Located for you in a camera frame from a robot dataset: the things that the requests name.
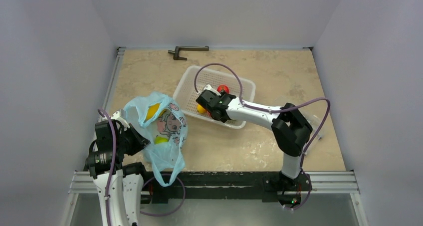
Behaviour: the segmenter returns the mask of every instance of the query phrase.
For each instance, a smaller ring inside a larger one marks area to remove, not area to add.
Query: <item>yellow fruit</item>
[[[148,108],[148,111],[147,111],[147,116],[146,116],[145,121],[147,121],[147,120],[151,119],[151,118],[154,116],[154,114],[157,112],[157,110],[159,109],[159,107],[160,107],[160,103],[157,103],[157,104],[155,104],[155,105],[150,106],[150,107]]]
[[[155,139],[154,139],[154,144],[161,144],[161,143],[167,143],[168,142],[168,139],[166,139],[166,138],[162,138],[162,137],[156,137]]]
[[[207,112],[207,110],[206,109],[204,109],[202,106],[200,106],[200,105],[197,105],[197,111],[200,113],[200,114],[204,114],[204,113],[206,113]]]

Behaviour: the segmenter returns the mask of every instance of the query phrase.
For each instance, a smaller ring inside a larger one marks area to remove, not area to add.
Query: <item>plastic bag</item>
[[[148,109],[158,103],[158,110],[146,121]],[[171,185],[185,167],[181,149],[187,139],[188,125],[179,105],[167,95],[152,92],[148,97],[132,99],[125,105],[124,110],[125,120],[151,142],[142,152],[144,158],[151,162],[157,182],[163,187]],[[168,139],[168,142],[155,144],[157,136]],[[173,169],[173,172],[169,182],[165,183],[160,172],[169,168]]]

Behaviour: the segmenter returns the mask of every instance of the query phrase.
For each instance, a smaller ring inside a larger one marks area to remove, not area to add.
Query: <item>white plastic basket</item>
[[[244,127],[245,121],[228,120],[225,123],[222,123],[212,119],[207,115],[207,113],[200,114],[197,111],[198,103],[196,102],[196,99],[199,95],[194,89],[194,77],[199,69],[200,67],[196,65],[188,67],[173,93],[173,98],[179,104],[183,113],[209,122],[224,125],[232,129],[241,129]],[[244,78],[239,79],[241,80],[243,89],[242,98],[246,101],[253,102],[255,96],[254,82]],[[219,85],[226,85],[229,87],[230,94],[239,97],[240,87],[238,81],[232,74],[205,68],[197,77],[197,89],[201,92],[207,84],[210,84],[214,89],[217,89]]]

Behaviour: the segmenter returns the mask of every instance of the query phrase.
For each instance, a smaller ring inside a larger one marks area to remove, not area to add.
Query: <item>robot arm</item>
[[[150,141],[141,136],[131,124],[124,120],[125,112],[120,110],[112,116],[116,132],[116,160],[114,171],[110,172],[113,154],[113,139],[107,120],[95,125],[97,139],[90,147],[85,168],[90,172],[100,200],[103,225],[107,226],[107,214],[111,226],[139,226],[141,189],[144,183],[145,168],[140,162],[122,165],[124,154],[134,155],[149,145]],[[109,195],[105,196],[107,180],[112,174]]]
[[[227,120],[242,120],[271,130],[279,148],[284,153],[282,174],[290,179],[296,179],[301,171],[301,157],[303,147],[309,141],[313,131],[311,125],[299,110],[286,113],[272,113],[275,110],[294,107],[287,103],[283,107],[271,107],[245,102],[249,106],[268,109],[268,112],[243,106],[238,97],[217,92],[210,85],[206,85],[197,98],[203,108],[210,112],[213,119],[221,122]]]

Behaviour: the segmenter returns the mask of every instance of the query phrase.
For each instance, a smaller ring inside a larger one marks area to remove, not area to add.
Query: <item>marble-pattern surface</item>
[[[256,84],[254,102],[280,105],[288,99],[294,104],[323,96],[320,79],[310,51],[281,50],[212,50],[183,51],[188,61],[173,60],[166,50],[127,50],[119,72],[110,112],[123,108],[136,96],[159,91],[169,96],[191,65],[211,62],[230,66],[240,77]],[[225,71],[212,66],[211,69]],[[325,102],[304,108],[322,117]],[[278,171],[283,153],[273,133],[251,123],[232,130],[187,116],[189,134],[182,148],[184,171]],[[338,141],[329,118],[325,136],[316,142],[305,158],[304,170],[345,170]],[[143,162],[142,153],[126,157],[124,163]]]

